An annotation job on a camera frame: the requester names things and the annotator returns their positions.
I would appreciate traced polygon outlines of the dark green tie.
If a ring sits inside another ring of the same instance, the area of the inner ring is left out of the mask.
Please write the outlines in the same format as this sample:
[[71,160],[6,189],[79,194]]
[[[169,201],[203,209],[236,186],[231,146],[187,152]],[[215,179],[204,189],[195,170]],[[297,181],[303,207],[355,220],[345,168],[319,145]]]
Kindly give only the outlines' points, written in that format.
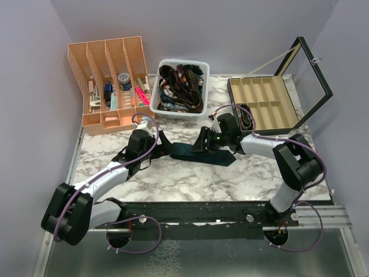
[[173,143],[170,157],[176,160],[212,164],[228,167],[236,161],[236,157],[227,150],[210,152],[191,152],[192,146],[185,143]]

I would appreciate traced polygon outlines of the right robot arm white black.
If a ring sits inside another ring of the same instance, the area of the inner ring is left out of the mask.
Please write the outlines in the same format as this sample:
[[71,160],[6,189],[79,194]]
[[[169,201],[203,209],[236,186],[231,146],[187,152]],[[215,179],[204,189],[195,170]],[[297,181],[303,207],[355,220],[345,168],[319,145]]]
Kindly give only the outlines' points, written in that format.
[[238,154],[263,156],[277,162],[283,182],[265,211],[265,219],[272,226],[285,220],[285,212],[292,208],[307,185],[324,173],[323,162],[302,135],[278,138],[243,133],[230,113],[211,115],[209,120],[211,127],[201,128],[191,152],[215,153],[221,147],[229,147]]

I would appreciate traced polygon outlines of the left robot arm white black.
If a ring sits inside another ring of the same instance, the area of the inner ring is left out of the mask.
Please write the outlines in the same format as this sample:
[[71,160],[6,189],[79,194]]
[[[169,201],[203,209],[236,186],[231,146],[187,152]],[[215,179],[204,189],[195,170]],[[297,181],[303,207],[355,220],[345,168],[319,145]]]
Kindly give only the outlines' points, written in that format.
[[144,129],[134,130],[128,145],[104,169],[75,185],[57,186],[41,221],[42,229],[57,241],[74,246],[96,226],[124,226],[126,205],[113,198],[98,200],[141,171],[142,162],[167,156],[171,151],[172,143],[162,130],[155,136]]

